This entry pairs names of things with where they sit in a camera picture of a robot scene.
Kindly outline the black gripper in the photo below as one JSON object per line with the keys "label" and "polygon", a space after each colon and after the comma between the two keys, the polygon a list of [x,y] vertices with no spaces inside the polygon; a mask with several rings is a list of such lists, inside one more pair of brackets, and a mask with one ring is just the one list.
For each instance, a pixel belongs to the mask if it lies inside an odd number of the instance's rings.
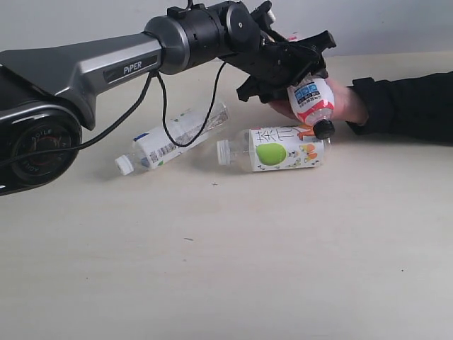
{"label": "black gripper", "polygon": [[263,38],[256,51],[237,52],[222,57],[221,60],[248,75],[236,90],[240,101],[247,102],[254,96],[264,104],[289,100],[286,88],[297,73],[299,61],[291,51],[289,42],[319,53],[336,47],[333,35],[325,30],[308,38],[303,38],[298,33],[292,33],[288,40],[272,41]]}

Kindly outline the black sleeved forearm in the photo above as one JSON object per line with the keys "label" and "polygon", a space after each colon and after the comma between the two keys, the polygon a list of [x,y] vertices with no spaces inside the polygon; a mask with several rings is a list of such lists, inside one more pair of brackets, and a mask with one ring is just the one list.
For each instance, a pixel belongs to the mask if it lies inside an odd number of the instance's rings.
{"label": "black sleeved forearm", "polygon": [[398,80],[355,79],[350,89],[365,105],[357,135],[387,134],[452,143],[452,72]]}

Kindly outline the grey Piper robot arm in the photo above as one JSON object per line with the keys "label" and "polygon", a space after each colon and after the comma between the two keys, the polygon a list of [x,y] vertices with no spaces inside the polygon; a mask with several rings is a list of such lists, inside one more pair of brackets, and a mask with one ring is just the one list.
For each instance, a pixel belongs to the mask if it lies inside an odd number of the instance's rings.
{"label": "grey Piper robot arm", "polygon": [[59,178],[96,125],[97,97],[136,77],[161,78],[214,59],[247,74],[241,101],[287,98],[310,76],[326,78],[323,31],[298,41],[274,31],[270,1],[249,11],[240,1],[189,1],[152,18],[141,33],[72,45],[1,53],[1,194]]}

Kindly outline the person's open hand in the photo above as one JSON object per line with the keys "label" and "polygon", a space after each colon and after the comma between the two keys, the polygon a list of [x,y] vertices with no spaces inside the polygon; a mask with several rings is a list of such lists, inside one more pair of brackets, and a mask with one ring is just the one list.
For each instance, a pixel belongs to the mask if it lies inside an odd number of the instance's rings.
{"label": "person's open hand", "polygon": [[[369,117],[367,108],[360,97],[349,87],[341,85],[332,78],[327,78],[326,83],[333,91],[335,108],[332,119],[342,120],[356,125],[364,125]],[[295,119],[289,101],[272,101],[269,106],[287,118]]]}

